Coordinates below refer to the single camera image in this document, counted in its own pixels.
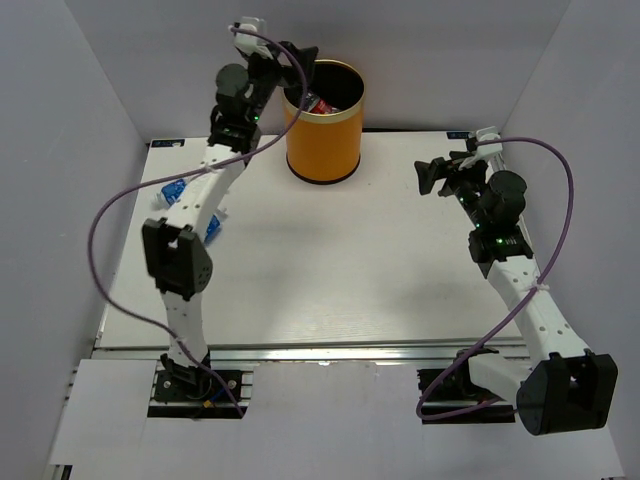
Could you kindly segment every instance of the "gold rim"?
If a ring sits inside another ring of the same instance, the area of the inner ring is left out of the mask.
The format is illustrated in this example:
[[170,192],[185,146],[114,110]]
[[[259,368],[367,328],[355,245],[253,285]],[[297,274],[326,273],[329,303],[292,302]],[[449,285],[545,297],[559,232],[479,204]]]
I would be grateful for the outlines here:
[[[337,112],[337,113],[302,112],[300,114],[300,118],[301,119],[303,118],[305,121],[308,121],[308,122],[311,122],[311,123],[336,123],[337,121],[343,121],[343,120],[347,120],[347,119],[353,117],[355,114],[357,114],[362,109],[362,104],[364,102],[364,97],[365,97],[366,92],[367,92],[367,85],[366,85],[366,83],[364,81],[364,78],[362,78],[362,75],[360,75],[360,72],[358,72],[358,70],[353,68],[348,63],[344,63],[344,62],[341,62],[339,60],[331,60],[331,59],[328,59],[328,58],[323,58],[321,60],[316,60],[316,63],[340,65],[341,67],[344,67],[344,68],[346,68],[348,70],[351,70],[353,73],[358,75],[360,80],[362,80],[362,95],[360,96],[360,99],[355,103],[355,105],[353,105],[352,107],[349,107],[346,110],[343,110],[341,112]],[[298,107],[296,105],[293,105],[289,101],[287,96],[284,94],[284,89],[282,90],[282,98],[284,100],[284,105],[285,105],[285,108],[287,109],[287,111],[291,115],[295,115],[296,112],[298,111]]]

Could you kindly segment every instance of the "cable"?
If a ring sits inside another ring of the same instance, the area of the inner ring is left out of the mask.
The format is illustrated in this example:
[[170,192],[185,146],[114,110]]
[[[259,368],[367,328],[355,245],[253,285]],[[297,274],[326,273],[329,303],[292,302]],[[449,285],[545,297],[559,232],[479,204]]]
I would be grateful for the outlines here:
[[227,165],[230,165],[232,163],[235,163],[235,162],[240,162],[240,161],[243,161],[243,160],[249,160],[254,155],[256,155],[256,154],[258,154],[260,152],[264,152],[267,148],[271,147],[276,142],[278,142],[280,139],[282,139],[287,134],[287,132],[289,130],[291,130],[293,125],[296,123],[296,121],[300,117],[300,114],[302,113],[303,108],[304,108],[304,99],[307,96],[308,84],[307,84],[307,79],[305,77],[304,69],[302,68],[302,66],[300,65],[298,60],[291,54],[291,52],[289,52],[286,48],[284,48],[278,42],[275,42],[275,41],[265,37],[264,35],[260,35],[260,34],[258,34],[256,32],[252,32],[250,30],[243,30],[243,29],[235,28],[235,27],[230,27],[229,30],[232,33],[242,33],[242,34],[245,34],[245,35],[250,35],[252,37],[257,37],[257,38],[259,38],[261,40],[264,40],[265,42],[273,45],[275,48],[280,50],[280,52],[282,52],[287,57],[289,62],[291,62],[291,65],[294,66],[294,68],[298,72],[298,75],[300,75],[300,81],[302,83],[302,97],[300,98],[300,106],[298,107],[298,110],[297,110],[296,114],[293,116],[293,118],[291,119],[291,122],[289,122],[289,124],[287,125],[287,127],[284,129],[284,131],[282,133],[277,135],[276,138],[274,138],[270,142],[266,143],[262,147],[254,150],[253,152],[245,153],[245,154],[239,155],[237,157],[234,157],[234,158],[219,162],[219,163],[215,164],[212,167],[198,168],[196,170],[190,170],[188,172],[184,172],[184,173],[180,173],[180,174],[176,174],[176,175],[170,175],[168,177],[158,178],[158,179],[155,179],[155,180],[150,180],[148,182],[142,182],[142,183],[139,183],[138,185],[134,185],[132,187],[126,188],[126,189],[122,190],[121,192],[115,194],[113,197],[111,197],[109,200],[107,200],[107,202],[100,208],[100,210],[98,210],[98,213],[96,214],[96,216],[94,217],[93,221],[91,222],[91,227],[89,228],[89,235],[87,237],[87,259],[88,259],[88,262],[89,262],[89,270],[91,271],[91,278],[93,279],[93,282],[94,282],[98,292],[102,296],[102,298],[104,298],[104,300],[108,304],[110,304],[113,308],[115,308],[116,310],[119,310],[120,312],[124,313],[125,315],[129,315],[130,317],[133,317],[133,318],[135,318],[137,320],[140,320],[141,322],[145,322],[145,323],[147,323],[149,325],[153,325],[155,327],[161,328],[162,330],[167,332],[169,334],[169,336],[176,341],[176,344],[180,347],[180,350],[182,350],[182,352],[185,354],[185,356],[194,365],[198,366],[199,368],[201,368],[202,370],[207,372],[209,375],[214,377],[220,383],[220,385],[222,386],[223,390],[227,393],[227,396],[231,400],[231,403],[233,403],[233,406],[235,407],[235,409],[240,414],[240,417],[243,417],[244,416],[244,412],[242,411],[242,408],[238,404],[238,401],[236,400],[236,398],[234,397],[233,393],[231,392],[231,389],[229,389],[229,386],[227,385],[227,383],[222,379],[222,377],[220,375],[218,375],[218,373],[215,370],[211,369],[210,367],[208,367],[208,366],[204,365],[203,363],[201,363],[200,361],[196,360],[196,358],[194,358],[194,356],[191,354],[189,349],[187,349],[187,347],[182,343],[180,338],[178,338],[178,335],[176,334],[176,332],[174,332],[169,326],[167,326],[167,325],[165,325],[165,324],[163,324],[163,323],[161,323],[161,322],[159,322],[157,320],[153,320],[152,318],[149,318],[149,317],[146,317],[146,316],[141,315],[139,313],[136,313],[133,310],[130,310],[129,308],[124,307],[123,305],[121,305],[120,303],[115,301],[113,298],[111,298],[111,296],[109,295],[109,292],[107,291],[107,288],[102,284],[102,281],[100,280],[100,278],[98,276],[98,269],[96,267],[95,254],[94,254],[94,249],[93,249],[96,229],[98,227],[98,223],[100,222],[100,219],[104,216],[105,212],[109,209],[109,207],[111,207],[111,205],[113,205],[115,202],[120,200],[122,197],[124,197],[124,196],[126,196],[126,195],[128,195],[128,194],[130,194],[132,192],[135,192],[137,190],[140,190],[142,188],[150,187],[152,185],[158,185],[160,183],[167,183],[167,182],[171,182],[171,181],[174,181],[174,180],[178,180],[180,178],[190,177],[192,175],[208,173],[210,168],[220,169],[220,168],[223,168],[223,167],[225,167]]
[[[499,140],[487,140],[484,142],[478,142],[477,145],[480,146],[480,145],[492,145],[494,143],[516,143],[516,142],[533,143],[534,145],[538,145],[540,147],[546,148],[551,153],[553,153],[556,157],[558,157],[567,175],[567,186],[569,190],[569,198],[567,200],[567,213],[564,218],[562,233],[560,234],[560,238],[558,239],[558,243],[556,244],[556,248],[554,249],[553,254],[551,255],[551,259],[549,260],[549,263],[547,264],[547,266],[544,268],[544,270],[536,280],[536,286],[539,286],[539,285],[542,285],[542,283],[544,283],[545,279],[549,275],[549,272],[555,265],[556,260],[558,259],[558,255],[560,255],[560,250],[562,249],[562,246],[564,245],[564,242],[567,238],[567,233],[569,233],[569,225],[571,224],[571,215],[573,214],[573,199],[575,194],[575,188],[573,184],[573,174],[571,173],[571,167],[569,166],[569,162],[564,157],[564,155],[562,155],[555,147],[549,145],[546,142],[543,142],[542,140],[537,140],[535,138],[529,138],[529,137],[509,137],[509,138],[502,138]],[[536,294],[537,291],[538,291],[537,288],[535,287],[532,288],[525,295],[525,297],[520,301],[520,303],[518,303],[514,307],[514,309],[507,314],[504,320],[502,320],[498,325],[493,327],[493,329],[491,329],[489,333],[487,333],[484,337],[478,340],[471,348],[466,350],[442,373],[440,373],[440,375],[438,375],[433,380],[433,382],[429,384],[426,390],[422,392],[422,395],[420,396],[420,400],[418,400],[418,405],[416,406],[416,415],[418,415],[418,417],[426,421],[442,420],[445,418],[457,417],[458,415],[464,415],[465,413],[471,413],[481,408],[488,407],[489,405],[499,400],[495,398],[492,400],[487,400],[485,402],[482,402],[479,405],[474,405],[472,407],[454,410],[451,412],[438,413],[436,415],[422,414],[422,405],[427,400],[427,398],[429,398],[429,396],[433,393],[433,391],[438,386],[440,386],[440,384],[444,381],[444,379],[447,378],[449,375],[451,375],[453,372],[455,372],[458,369],[458,367],[460,367],[464,362],[466,362],[474,353],[476,353],[478,350],[484,347],[485,343],[491,340],[500,330],[506,327],[507,324],[511,322],[511,320],[513,320],[516,317],[516,315],[518,315],[518,313],[520,313],[520,311],[527,305],[527,303],[529,303],[529,301],[533,298],[533,296]]]

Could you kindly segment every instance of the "white table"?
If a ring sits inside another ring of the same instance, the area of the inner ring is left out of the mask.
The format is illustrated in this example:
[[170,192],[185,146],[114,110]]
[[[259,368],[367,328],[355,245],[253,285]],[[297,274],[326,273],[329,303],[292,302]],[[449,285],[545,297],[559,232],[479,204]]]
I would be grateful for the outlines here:
[[[263,142],[272,137],[263,138]],[[143,180],[197,166],[205,139],[149,150]],[[223,201],[229,218],[209,247],[203,295],[211,345],[479,338],[507,310],[467,249],[472,226],[454,198],[418,194],[415,160],[462,150],[444,132],[368,133],[348,180],[297,179],[280,142],[256,156]],[[113,296],[164,321],[140,229],[159,188],[138,194]],[[514,325],[501,333],[519,337]],[[113,308],[102,348],[163,347],[168,336]]]

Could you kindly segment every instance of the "bucket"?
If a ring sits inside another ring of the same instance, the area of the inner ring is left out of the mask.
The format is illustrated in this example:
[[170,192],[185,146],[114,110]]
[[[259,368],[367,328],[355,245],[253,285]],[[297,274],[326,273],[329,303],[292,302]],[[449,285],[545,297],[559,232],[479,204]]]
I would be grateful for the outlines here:
[[[318,185],[349,178],[360,164],[365,85],[358,71],[336,60],[317,60],[309,90],[337,113],[302,112],[287,133],[287,163],[298,178]],[[285,122],[300,104],[300,90],[283,91]]]

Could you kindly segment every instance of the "gray wall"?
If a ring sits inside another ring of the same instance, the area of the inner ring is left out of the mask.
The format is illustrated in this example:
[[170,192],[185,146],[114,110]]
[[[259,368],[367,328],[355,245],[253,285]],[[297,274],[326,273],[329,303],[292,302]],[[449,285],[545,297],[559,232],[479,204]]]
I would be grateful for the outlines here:
[[[203,136],[226,27],[267,19],[278,40],[356,66],[367,126],[504,125],[569,0],[67,0],[143,138]],[[280,99],[261,126],[283,123]]]
[[[574,0],[504,128],[565,153],[576,177],[571,233],[550,284],[575,329],[620,368],[610,427],[630,478],[640,478],[640,3]],[[548,260],[566,180],[532,146],[507,148],[529,183],[526,219]]]
[[[5,0],[0,12],[0,465],[2,478],[32,480],[100,320],[89,223],[140,175],[144,144],[62,0]],[[106,278],[130,207],[102,229]]]

